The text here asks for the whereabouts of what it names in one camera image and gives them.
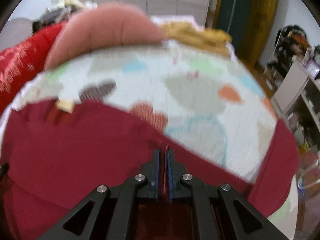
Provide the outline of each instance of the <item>mustard yellow cloth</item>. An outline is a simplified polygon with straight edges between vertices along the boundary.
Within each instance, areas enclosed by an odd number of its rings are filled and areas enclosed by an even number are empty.
[[[203,31],[197,31],[191,24],[185,22],[171,22],[163,24],[161,28],[169,39],[230,57],[226,42],[231,42],[232,37],[223,30],[205,28]]]

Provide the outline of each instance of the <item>purple framed photo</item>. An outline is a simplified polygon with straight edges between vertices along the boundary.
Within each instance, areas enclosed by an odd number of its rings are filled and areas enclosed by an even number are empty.
[[[316,78],[317,74],[320,72],[320,66],[313,60],[310,60],[308,65],[306,66],[306,70],[313,78]]]

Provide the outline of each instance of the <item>pink cushion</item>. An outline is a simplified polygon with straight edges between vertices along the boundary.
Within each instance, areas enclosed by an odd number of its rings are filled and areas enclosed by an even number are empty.
[[[158,44],[163,39],[160,28],[138,7],[105,3],[73,15],[49,51],[44,70],[95,49]]]

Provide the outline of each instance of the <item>mattress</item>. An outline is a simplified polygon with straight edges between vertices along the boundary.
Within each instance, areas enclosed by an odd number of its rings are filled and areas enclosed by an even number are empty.
[[[1,116],[0,143],[12,108],[53,97],[80,103],[102,90],[105,104],[142,114],[199,157],[255,181],[276,125],[268,99],[234,54],[227,59],[175,41],[101,49],[39,74]],[[290,239],[297,199],[294,178],[270,217]]]

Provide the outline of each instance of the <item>wooden floor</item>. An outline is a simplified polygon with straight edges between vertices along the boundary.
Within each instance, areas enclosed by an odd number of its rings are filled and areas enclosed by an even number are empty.
[[[262,77],[263,75],[263,68],[261,65],[256,64],[255,66],[250,66],[246,61],[240,59],[241,62],[247,67],[247,69],[251,72],[252,76],[256,79],[256,81],[259,83],[261,88],[266,93],[267,97],[269,99],[272,98],[274,92],[270,90],[270,88],[267,86],[265,79]]]

